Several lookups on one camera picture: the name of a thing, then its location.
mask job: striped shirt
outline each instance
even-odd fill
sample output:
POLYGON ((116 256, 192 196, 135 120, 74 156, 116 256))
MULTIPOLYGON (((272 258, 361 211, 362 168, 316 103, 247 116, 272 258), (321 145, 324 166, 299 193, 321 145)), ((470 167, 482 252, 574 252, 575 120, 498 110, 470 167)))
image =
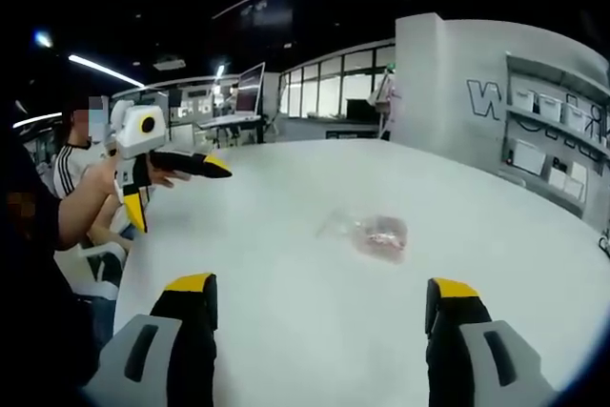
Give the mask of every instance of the striped shirt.
POLYGON ((102 144, 89 144, 87 147, 64 145, 53 167, 53 186, 57 196, 63 199, 74 191, 89 166, 105 157, 106 150, 102 144))

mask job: gray gripper base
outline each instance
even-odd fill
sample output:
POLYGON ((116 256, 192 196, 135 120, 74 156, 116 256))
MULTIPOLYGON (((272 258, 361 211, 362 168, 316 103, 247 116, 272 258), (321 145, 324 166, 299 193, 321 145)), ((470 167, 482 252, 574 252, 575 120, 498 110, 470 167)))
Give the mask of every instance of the gray gripper base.
POLYGON ((541 407, 554 400, 539 354, 506 321, 459 328, 472 361, 475 407, 541 407))
POLYGON ((165 407, 172 347, 182 322, 137 315, 104 347, 83 388, 97 407, 165 407))

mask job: shelf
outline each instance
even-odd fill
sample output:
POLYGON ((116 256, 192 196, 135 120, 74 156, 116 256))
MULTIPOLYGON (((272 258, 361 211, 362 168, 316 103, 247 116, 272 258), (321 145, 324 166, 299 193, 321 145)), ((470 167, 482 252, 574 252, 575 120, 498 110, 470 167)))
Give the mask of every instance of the shelf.
POLYGON ((610 105, 610 89, 581 73, 509 53, 506 54, 506 63, 512 73, 532 76, 565 88, 604 107, 610 105))
POLYGON ((528 112, 527 110, 520 109, 512 105, 506 106, 506 112, 527 119, 528 121, 532 121, 543 126, 553 128, 556 131, 559 131, 565 134, 566 136, 569 136, 570 138, 573 138, 574 140, 580 142, 582 145, 600 153, 606 160, 610 159, 610 150, 604 148, 601 143, 596 142, 585 134, 570 129, 565 124, 553 121, 552 119, 545 118, 544 116, 541 116, 537 113, 528 112))
POLYGON ((576 215, 578 218, 582 218, 582 215, 584 214, 584 202, 581 202, 574 196, 550 185, 541 176, 534 175, 514 166, 509 166, 505 163, 500 164, 499 169, 504 173, 523 179, 525 181, 526 190, 530 190, 559 205, 571 214, 576 215))

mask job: white table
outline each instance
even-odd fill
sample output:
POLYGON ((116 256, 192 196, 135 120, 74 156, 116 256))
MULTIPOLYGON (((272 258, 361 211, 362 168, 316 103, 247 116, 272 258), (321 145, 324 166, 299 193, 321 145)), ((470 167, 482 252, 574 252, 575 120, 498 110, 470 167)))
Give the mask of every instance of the white table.
POLYGON ((230 128, 233 126, 241 126, 243 124, 254 124, 262 119, 259 114, 225 114, 212 118, 208 121, 197 123, 199 129, 217 129, 230 128))
POLYGON ((562 389, 601 338, 610 262, 599 235, 488 173, 376 140, 217 152, 234 176, 160 189, 121 283, 114 328, 182 275, 218 275, 218 405, 426 406, 424 307, 433 276, 479 291, 562 389), (352 209, 408 225, 406 259, 320 238, 352 209))

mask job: black ceiling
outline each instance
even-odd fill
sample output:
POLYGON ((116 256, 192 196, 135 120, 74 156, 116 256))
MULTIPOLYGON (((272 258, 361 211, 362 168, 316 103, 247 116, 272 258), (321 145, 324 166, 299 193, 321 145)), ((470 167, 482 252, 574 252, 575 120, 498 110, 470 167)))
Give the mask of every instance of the black ceiling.
POLYGON ((6 0, 10 57, 5 98, 31 114, 54 112, 70 87, 110 94, 131 87, 69 63, 79 54, 143 83, 211 74, 221 62, 240 72, 266 60, 281 71, 320 54, 394 35, 395 19, 436 11, 443 18, 515 21, 575 38, 606 53, 607 0, 269 0, 256 27, 241 0, 6 0), (48 31, 51 50, 33 31, 48 31), (178 56, 187 67, 158 71, 153 63, 178 56))

